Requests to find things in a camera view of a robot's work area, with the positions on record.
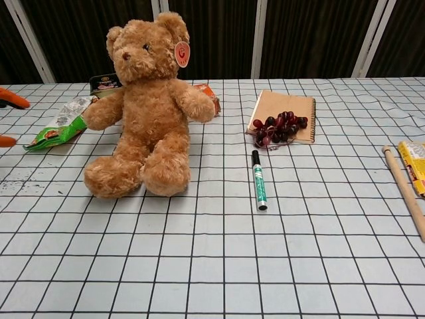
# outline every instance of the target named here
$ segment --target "teddy bear leg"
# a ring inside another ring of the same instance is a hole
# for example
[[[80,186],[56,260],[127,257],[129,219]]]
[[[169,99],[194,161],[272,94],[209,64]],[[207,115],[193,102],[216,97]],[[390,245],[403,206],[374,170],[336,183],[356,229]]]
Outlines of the teddy bear leg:
[[[100,157],[87,166],[84,183],[96,197],[122,197],[140,186],[141,168],[148,154],[140,141],[123,136],[113,156]]]
[[[146,189],[160,196],[184,191],[191,179],[189,136],[173,132],[158,142],[143,168]]]

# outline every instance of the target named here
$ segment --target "spiral notebook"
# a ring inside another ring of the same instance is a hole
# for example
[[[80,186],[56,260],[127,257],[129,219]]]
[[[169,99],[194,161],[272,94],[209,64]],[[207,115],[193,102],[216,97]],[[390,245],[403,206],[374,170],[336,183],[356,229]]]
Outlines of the spiral notebook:
[[[254,107],[251,119],[247,125],[246,133],[255,134],[252,122],[255,119],[265,122],[269,116],[277,117],[283,111],[292,111],[296,116],[308,118],[307,127],[299,130],[294,141],[306,144],[314,143],[316,102],[314,98],[306,96],[285,95],[269,90],[263,90]]]

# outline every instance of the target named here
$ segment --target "green marker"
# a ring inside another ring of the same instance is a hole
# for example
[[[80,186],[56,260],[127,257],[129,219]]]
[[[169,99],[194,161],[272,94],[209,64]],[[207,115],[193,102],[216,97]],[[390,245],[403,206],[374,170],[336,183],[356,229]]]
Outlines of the green marker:
[[[254,172],[257,208],[261,211],[265,211],[267,209],[266,188],[264,187],[263,169],[260,164],[260,156],[256,150],[252,151],[252,171]]]

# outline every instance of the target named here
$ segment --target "teddy bear nose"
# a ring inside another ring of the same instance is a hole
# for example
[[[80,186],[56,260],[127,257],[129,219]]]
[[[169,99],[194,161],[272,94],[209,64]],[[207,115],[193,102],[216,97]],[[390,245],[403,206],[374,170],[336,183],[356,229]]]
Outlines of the teddy bear nose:
[[[128,52],[124,52],[124,53],[122,54],[122,58],[123,58],[124,60],[128,60],[128,59],[130,58],[130,54],[129,54]]]

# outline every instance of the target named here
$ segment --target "scissors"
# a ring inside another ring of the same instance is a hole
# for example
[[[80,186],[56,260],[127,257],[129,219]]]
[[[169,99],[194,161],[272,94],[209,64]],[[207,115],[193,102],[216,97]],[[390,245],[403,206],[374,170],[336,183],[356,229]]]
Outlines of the scissors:
[[[18,110],[24,110],[30,106],[29,102],[24,98],[5,88],[0,88],[0,108],[5,108],[7,105]],[[0,135],[0,148],[11,148],[16,142],[15,138]]]

